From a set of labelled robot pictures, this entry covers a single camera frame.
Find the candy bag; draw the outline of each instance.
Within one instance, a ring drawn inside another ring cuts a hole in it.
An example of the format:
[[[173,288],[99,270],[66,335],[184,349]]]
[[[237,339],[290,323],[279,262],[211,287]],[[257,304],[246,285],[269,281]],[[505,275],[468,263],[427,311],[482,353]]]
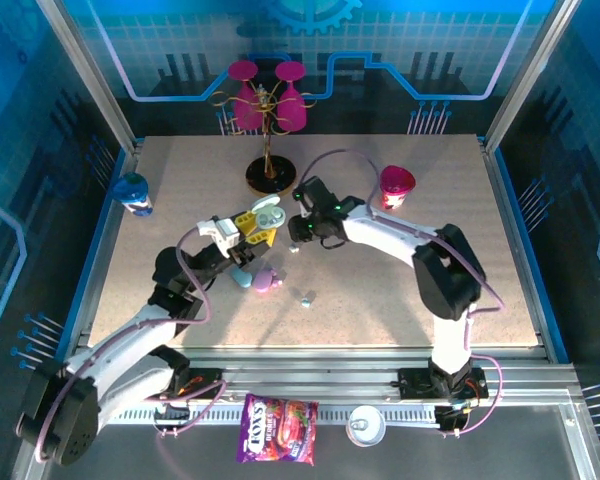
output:
[[[313,465],[316,402],[247,394],[242,410],[237,460],[304,462]]]

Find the purple candy bag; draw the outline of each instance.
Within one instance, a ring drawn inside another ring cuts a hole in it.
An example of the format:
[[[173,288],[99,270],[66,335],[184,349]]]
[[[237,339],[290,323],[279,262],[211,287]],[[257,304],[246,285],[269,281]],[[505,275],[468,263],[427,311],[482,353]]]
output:
[[[247,394],[242,410],[237,460],[304,462],[313,465],[316,402]]]

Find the black round base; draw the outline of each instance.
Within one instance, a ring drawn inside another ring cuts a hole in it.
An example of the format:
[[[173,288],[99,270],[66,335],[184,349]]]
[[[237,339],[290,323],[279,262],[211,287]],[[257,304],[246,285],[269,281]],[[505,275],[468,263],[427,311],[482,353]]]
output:
[[[296,181],[296,167],[291,160],[279,155],[271,155],[271,164],[276,172],[273,178],[267,178],[264,174],[264,157],[256,158],[251,162],[245,174],[249,188],[261,197],[272,193],[286,195]]]

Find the beige tabletop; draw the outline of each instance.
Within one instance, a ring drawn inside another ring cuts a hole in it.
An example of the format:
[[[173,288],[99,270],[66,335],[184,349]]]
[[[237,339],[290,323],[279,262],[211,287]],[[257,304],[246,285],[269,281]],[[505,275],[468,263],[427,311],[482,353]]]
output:
[[[147,218],[125,213],[107,274],[90,343],[128,321],[153,291],[156,255],[212,215],[230,216],[256,200],[244,181],[248,163],[261,154],[259,137],[149,137],[137,171],[149,180],[155,210]],[[366,152],[380,167],[408,168],[417,186],[395,215],[436,228],[458,225],[507,310],[476,319],[473,343],[536,345],[536,336],[475,136],[293,135],[273,139],[272,151],[292,159],[299,172],[334,148]],[[339,198],[366,199],[370,167],[340,154],[313,171]],[[290,196],[281,206],[298,213]],[[210,243],[185,246],[196,254]],[[213,320],[174,340],[184,346],[407,346],[431,345],[433,322],[423,306],[413,271],[371,247],[347,244],[327,251],[316,243],[289,252],[286,226],[263,257],[284,278],[266,294],[244,290],[220,275],[209,294]],[[254,273],[262,262],[252,265]],[[303,297],[312,300],[301,306]],[[486,292],[480,305],[493,305]]]

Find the can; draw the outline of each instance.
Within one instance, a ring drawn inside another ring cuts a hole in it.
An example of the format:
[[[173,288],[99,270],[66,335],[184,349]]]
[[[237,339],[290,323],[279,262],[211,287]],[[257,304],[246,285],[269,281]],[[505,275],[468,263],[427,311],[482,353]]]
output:
[[[409,170],[389,165],[380,174],[382,206],[389,210],[398,208],[415,187],[416,179]]]
[[[380,410],[371,405],[363,405],[351,412],[345,429],[354,445],[372,447],[384,438],[387,423]]]
[[[153,212],[149,184],[139,173],[130,172],[118,179],[113,186],[113,198],[139,217],[146,217]]]

